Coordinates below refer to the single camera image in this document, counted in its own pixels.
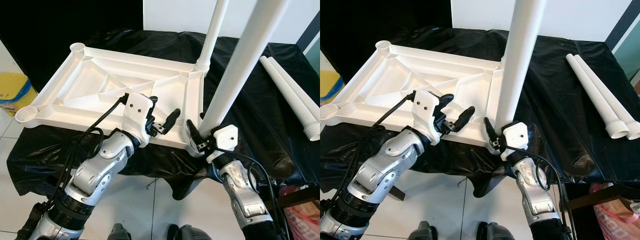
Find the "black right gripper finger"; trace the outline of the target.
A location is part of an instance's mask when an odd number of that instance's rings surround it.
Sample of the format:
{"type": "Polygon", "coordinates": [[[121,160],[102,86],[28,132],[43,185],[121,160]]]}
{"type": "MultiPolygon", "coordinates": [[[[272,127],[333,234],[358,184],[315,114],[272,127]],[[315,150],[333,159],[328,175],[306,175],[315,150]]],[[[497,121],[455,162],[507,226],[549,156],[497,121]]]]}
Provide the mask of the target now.
{"type": "Polygon", "coordinates": [[[487,135],[489,137],[490,146],[498,146],[498,134],[495,132],[495,129],[491,124],[489,117],[484,117],[483,121],[487,135]]]}
{"type": "Polygon", "coordinates": [[[192,148],[194,148],[195,150],[200,150],[202,137],[199,134],[198,129],[190,119],[186,120],[186,131],[187,131],[187,135],[189,137],[190,145],[192,146],[192,148]]]}

